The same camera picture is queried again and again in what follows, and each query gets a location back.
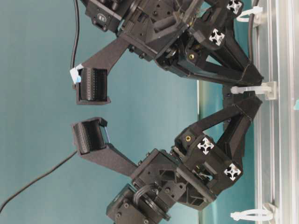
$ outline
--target electric wire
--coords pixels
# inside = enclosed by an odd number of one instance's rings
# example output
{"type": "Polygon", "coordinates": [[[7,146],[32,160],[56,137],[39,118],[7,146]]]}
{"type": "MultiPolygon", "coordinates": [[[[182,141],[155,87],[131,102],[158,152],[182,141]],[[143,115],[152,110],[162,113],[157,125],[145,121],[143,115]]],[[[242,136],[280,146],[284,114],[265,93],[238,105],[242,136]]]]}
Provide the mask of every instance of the electric wire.
{"type": "Polygon", "coordinates": [[[136,207],[138,207],[139,199],[146,194],[147,192],[156,189],[157,186],[155,184],[149,184],[145,185],[142,188],[140,188],[133,196],[133,203],[136,207]]]}
{"type": "Polygon", "coordinates": [[[75,14],[76,14],[76,34],[75,34],[75,41],[73,45],[73,51],[71,54],[71,69],[75,67],[75,58],[77,52],[77,46],[79,41],[79,34],[80,34],[80,19],[79,19],[79,7],[78,7],[78,0],[74,0],[75,6],[75,14]]]}
{"type": "MultiPolygon", "coordinates": [[[[259,0],[254,0],[252,6],[257,6],[259,0]]],[[[253,61],[253,24],[254,24],[254,14],[249,16],[249,23],[248,23],[248,55],[249,59],[253,61]]]]}
{"type": "Polygon", "coordinates": [[[11,201],[13,200],[16,196],[18,196],[20,193],[22,193],[24,190],[26,190],[28,187],[30,187],[31,185],[33,185],[34,183],[36,183],[37,181],[41,180],[42,178],[46,177],[47,175],[51,174],[52,172],[54,172],[56,169],[58,169],[60,166],[62,166],[64,163],[66,163],[69,159],[71,159],[75,154],[77,153],[77,151],[74,151],[71,155],[69,155],[67,158],[65,158],[63,161],[61,161],[59,164],[57,164],[56,166],[54,166],[51,170],[49,170],[48,172],[46,172],[45,174],[37,177],[36,179],[34,179],[33,181],[31,181],[30,183],[28,183],[27,185],[25,185],[24,187],[22,187],[20,190],[18,190],[16,193],[14,193],[13,195],[11,195],[5,202],[3,202],[0,206],[0,214],[2,212],[2,210],[4,209],[4,207],[11,201]]]}

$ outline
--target bolt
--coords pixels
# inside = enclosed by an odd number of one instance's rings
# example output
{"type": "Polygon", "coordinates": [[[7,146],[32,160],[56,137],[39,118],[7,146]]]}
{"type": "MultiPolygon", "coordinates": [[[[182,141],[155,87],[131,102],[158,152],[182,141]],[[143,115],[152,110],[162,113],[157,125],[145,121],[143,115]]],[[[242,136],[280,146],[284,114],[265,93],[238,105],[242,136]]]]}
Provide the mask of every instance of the bolt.
{"type": "Polygon", "coordinates": [[[116,214],[116,218],[120,218],[120,217],[121,217],[121,213],[119,212],[116,214]]]}
{"type": "Polygon", "coordinates": [[[141,55],[139,55],[139,58],[140,58],[140,59],[144,59],[145,56],[146,56],[146,54],[145,54],[145,53],[142,53],[141,55]]]}
{"type": "Polygon", "coordinates": [[[189,55],[189,59],[193,60],[195,58],[194,54],[189,55]]]}
{"type": "Polygon", "coordinates": [[[191,136],[190,136],[190,135],[187,135],[187,136],[185,137],[185,140],[186,140],[187,142],[191,141],[191,136]]]}

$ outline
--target white cable mount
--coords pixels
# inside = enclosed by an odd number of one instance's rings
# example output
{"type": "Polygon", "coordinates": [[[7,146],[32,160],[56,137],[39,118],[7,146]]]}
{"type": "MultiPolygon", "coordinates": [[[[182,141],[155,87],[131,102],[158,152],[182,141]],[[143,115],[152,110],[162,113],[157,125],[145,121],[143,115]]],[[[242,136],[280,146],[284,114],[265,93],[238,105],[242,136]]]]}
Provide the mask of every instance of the white cable mount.
{"type": "Polygon", "coordinates": [[[248,220],[248,221],[269,221],[270,224],[275,224],[278,220],[277,218],[277,208],[270,204],[265,203],[263,205],[264,209],[252,209],[252,210],[246,210],[242,212],[234,212],[231,213],[230,216],[235,220],[239,221],[241,220],[248,220]]]}
{"type": "Polygon", "coordinates": [[[79,75],[78,71],[83,68],[84,67],[82,66],[82,64],[80,64],[70,70],[71,78],[72,78],[74,84],[81,82],[81,76],[79,75]]]}
{"type": "Polygon", "coordinates": [[[244,16],[246,16],[246,15],[249,16],[250,14],[254,14],[254,15],[256,15],[255,19],[254,19],[254,27],[257,27],[258,25],[261,24],[261,15],[260,14],[262,12],[263,12],[263,8],[262,7],[254,6],[252,9],[243,11],[241,13],[241,15],[239,15],[237,17],[237,21],[239,21],[239,22],[249,22],[249,18],[244,18],[244,16]]]}
{"type": "Polygon", "coordinates": [[[238,87],[234,86],[230,89],[231,93],[239,94],[248,91],[255,91],[256,94],[265,94],[266,100],[275,100],[278,97],[277,82],[262,83],[260,86],[238,87]]]}

